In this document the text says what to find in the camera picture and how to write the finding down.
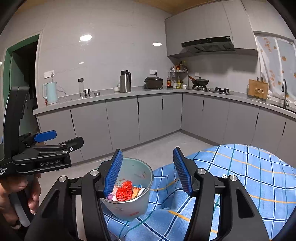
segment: countertop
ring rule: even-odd
[[[100,92],[100,96],[94,96],[95,92]],[[285,110],[283,108],[271,105],[266,102],[262,102],[261,100],[252,99],[247,96],[247,94],[239,93],[239,92],[230,92],[233,93],[233,95],[226,95],[226,94],[220,94],[220,93],[214,93],[209,91],[198,91],[198,90],[192,90],[192,89],[167,89],[166,86],[163,87],[161,90],[147,90],[143,89],[142,86],[139,87],[132,87],[131,92],[129,93],[119,93],[114,92],[113,89],[107,89],[107,90],[99,90],[99,91],[92,91],[91,96],[87,98],[81,98],[79,94],[69,95],[66,97],[59,97],[59,102],[55,104],[48,105],[46,107],[38,108],[33,110],[33,114],[41,114],[47,111],[56,110],[68,106],[73,106],[77,104],[84,104],[94,101],[100,101],[100,100],[107,100],[107,99],[115,99],[115,98],[122,98],[122,97],[129,97],[129,96],[139,96],[139,95],[150,95],[150,94],[164,94],[164,93],[194,93],[194,94],[200,94],[200,95],[207,95],[207,96],[215,96],[220,97],[224,99],[230,99],[235,101],[241,101],[244,103],[249,103],[253,105],[257,105],[260,107],[264,107],[279,113],[282,113],[284,115],[290,116],[294,119],[296,119],[296,114]]]

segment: gas stove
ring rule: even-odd
[[[229,92],[229,89],[222,89],[216,87],[215,89],[213,88],[207,88],[206,86],[193,86],[192,90],[198,90],[198,91],[208,91],[208,92],[213,92],[213,93],[219,93],[219,94],[224,94],[224,95],[233,95],[233,93]]]

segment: silver screw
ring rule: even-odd
[[[206,173],[206,170],[203,169],[203,168],[199,168],[199,169],[197,170],[197,172],[198,172],[199,174],[201,174],[201,175],[204,175],[204,174]]]
[[[229,179],[233,182],[235,182],[237,180],[237,177],[235,175],[230,175]]]
[[[63,183],[67,178],[65,176],[59,177],[59,182]]]
[[[96,175],[98,175],[99,174],[99,171],[98,170],[92,170],[91,171],[91,175],[92,176],[96,176]]]

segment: black range hood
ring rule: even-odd
[[[193,40],[182,43],[182,48],[192,53],[235,51],[230,36]]]

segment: tablecloth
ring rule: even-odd
[[[281,230],[296,205],[296,169],[268,151],[247,145],[220,145],[187,158],[214,176],[236,175],[258,208],[270,239]],[[195,198],[183,192],[173,163],[153,173],[144,215],[126,222],[103,205],[108,230],[121,240],[180,241],[185,236]],[[219,212],[220,195],[215,194],[210,240],[217,236]]]

